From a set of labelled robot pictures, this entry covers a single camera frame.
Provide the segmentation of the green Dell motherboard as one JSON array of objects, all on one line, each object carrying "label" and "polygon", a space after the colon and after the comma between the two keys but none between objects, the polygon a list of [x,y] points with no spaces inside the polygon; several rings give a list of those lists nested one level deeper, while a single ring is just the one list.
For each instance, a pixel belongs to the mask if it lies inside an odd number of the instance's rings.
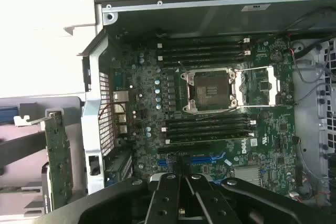
[{"label": "green Dell motherboard", "polygon": [[[251,55],[244,56],[244,62],[185,67],[187,70],[222,67],[240,70],[273,66],[281,86],[277,106],[237,107],[222,113],[196,115],[183,112],[187,90],[186,82],[180,78],[180,65],[165,68],[159,65],[157,56],[195,52],[158,54],[157,44],[214,43],[245,38],[251,42],[240,46],[248,47],[245,50],[251,50]],[[282,52],[282,62],[271,60],[270,52],[275,50]],[[283,195],[297,186],[296,151],[292,142],[295,101],[288,38],[272,37],[263,42],[250,36],[132,40],[111,50],[110,73],[113,94],[108,109],[118,143],[131,149],[136,176],[149,178],[168,172],[169,166],[160,167],[158,160],[170,155],[180,158],[226,152],[214,164],[191,164],[191,171],[208,175],[219,184],[222,179],[234,177],[236,167],[257,166],[260,180],[253,184]],[[211,144],[211,147],[204,151],[157,153],[160,147],[193,144]]]}]

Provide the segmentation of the black open PC case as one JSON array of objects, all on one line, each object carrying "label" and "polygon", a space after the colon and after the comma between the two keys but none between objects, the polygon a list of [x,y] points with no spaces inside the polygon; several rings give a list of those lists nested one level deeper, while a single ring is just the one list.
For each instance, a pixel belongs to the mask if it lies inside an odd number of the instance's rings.
[{"label": "black open PC case", "polygon": [[[336,0],[94,0],[98,32],[82,53],[86,101],[81,117],[87,190],[95,193],[136,176],[129,147],[118,143],[109,111],[111,50],[132,40],[250,36],[260,42],[336,38]],[[292,137],[295,147],[298,137]],[[297,186],[284,196],[304,203],[296,151]]]}]

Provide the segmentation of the silver socket cover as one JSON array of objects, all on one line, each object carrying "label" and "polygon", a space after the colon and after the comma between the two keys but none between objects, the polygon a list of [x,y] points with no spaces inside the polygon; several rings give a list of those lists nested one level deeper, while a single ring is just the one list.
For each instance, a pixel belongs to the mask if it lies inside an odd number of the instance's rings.
[{"label": "silver socket cover", "polygon": [[277,95],[281,91],[281,86],[273,66],[235,69],[234,74],[233,106],[240,108],[277,106]]}]

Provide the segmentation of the blue expansion slot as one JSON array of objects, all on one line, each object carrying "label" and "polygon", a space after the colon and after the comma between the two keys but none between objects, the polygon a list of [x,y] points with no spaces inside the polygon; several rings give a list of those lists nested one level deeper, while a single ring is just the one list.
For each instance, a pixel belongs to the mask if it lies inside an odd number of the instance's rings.
[{"label": "blue expansion slot", "polygon": [[170,164],[177,163],[178,160],[182,160],[183,162],[187,162],[193,165],[196,164],[214,164],[218,160],[221,160],[225,157],[226,152],[222,152],[219,155],[215,156],[182,156],[181,158],[170,155],[166,159],[160,159],[158,160],[157,164],[160,167],[168,167]]}]

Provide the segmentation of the RAM slot white clips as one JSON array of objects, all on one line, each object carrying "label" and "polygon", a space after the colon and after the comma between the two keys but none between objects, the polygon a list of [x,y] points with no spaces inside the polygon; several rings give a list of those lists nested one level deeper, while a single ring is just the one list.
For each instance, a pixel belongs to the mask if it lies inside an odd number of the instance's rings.
[{"label": "RAM slot white clips", "polygon": [[182,59],[201,59],[201,58],[224,58],[224,57],[244,57],[251,55],[251,50],[244,51],[219,51],[219,52],[195,52],[183,54],[158,55],[158,61],[182,60]]},{"label": "RAM slot white clips", "polygon": [[209,47],[224,47],[224,46],[240,46],[243,44],[250,43],[249,38],[245,38],[241,41],[222,41],[214,43],[193,43],[193,44],[183,44],[183,45],[168,45],[168,44],[157,44],[157,49],[170,49],[170,48],[209,48]]}]

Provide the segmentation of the silver perforated drive cage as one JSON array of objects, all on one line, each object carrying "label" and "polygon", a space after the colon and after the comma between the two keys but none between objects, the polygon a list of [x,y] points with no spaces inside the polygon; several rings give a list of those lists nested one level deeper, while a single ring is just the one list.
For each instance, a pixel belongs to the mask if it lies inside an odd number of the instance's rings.
[{"label": "silver perforated drive cage", "polygon": [[307,205],[336,201],[336,38],[295,41],[293,85],[299,194]]}]

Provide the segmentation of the RAM slot black clips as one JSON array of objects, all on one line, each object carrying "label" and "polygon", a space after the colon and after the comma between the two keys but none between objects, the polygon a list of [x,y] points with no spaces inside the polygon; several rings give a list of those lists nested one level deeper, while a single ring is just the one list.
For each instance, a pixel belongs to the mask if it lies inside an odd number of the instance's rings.
[{"label": "RAM slot black clips", "polygon": [[170,53],[180,53],[180,52],[198,52],[198,51],[225,51],[225,50],[245,50],[249,49],[246,46],[239,45],[219,45],[219,46],[201,46],[201,47],[175,47],[175,48],[166,48],[166,49],[158,49],[156,52],[159,54],[170,54]]},{"label": "RAM slot black clips", "polygon": [[184,66],[210,66],[220,64],[235,64],[246,61],[245,57],[224,57],[224,58],[199,58],[199,59],[172,59],[160,61],[159,65],[168,68],[180,65]]}]

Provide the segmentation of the silver chipset heatsink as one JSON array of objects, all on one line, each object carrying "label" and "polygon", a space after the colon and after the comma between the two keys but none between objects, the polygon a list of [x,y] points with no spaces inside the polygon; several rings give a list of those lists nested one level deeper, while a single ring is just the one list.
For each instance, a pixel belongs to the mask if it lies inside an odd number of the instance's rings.
[{"label": "silver chipset heatsink", "polygon": [[242,166],[234,168],[234,177],[250,183],[257,183],[260,180],[260,170],[257,166]]}]

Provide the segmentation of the hard disk blue carrier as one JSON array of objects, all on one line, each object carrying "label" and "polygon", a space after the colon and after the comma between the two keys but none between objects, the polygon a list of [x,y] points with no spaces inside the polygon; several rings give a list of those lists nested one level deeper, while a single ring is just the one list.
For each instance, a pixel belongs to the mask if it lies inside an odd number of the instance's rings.
[{"label": "hard disk blue carrier", "polygon": [[17,106],[0,106],[0,125],[14,124],[15,116],[18,116]]}]

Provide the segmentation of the long black expansion slot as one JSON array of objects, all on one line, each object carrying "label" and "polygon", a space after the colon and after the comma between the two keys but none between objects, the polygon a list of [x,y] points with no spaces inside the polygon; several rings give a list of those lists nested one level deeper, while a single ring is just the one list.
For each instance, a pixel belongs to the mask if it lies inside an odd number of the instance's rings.
[{"label": "long black expansion slot", "polygon": [[190,151],[204,151],[209,149],[211,144],[193,144],[193,145],[170,145],[166,147],[160,147],[157,149],[158,154],[167,154],[175,152],[190,152]]}]

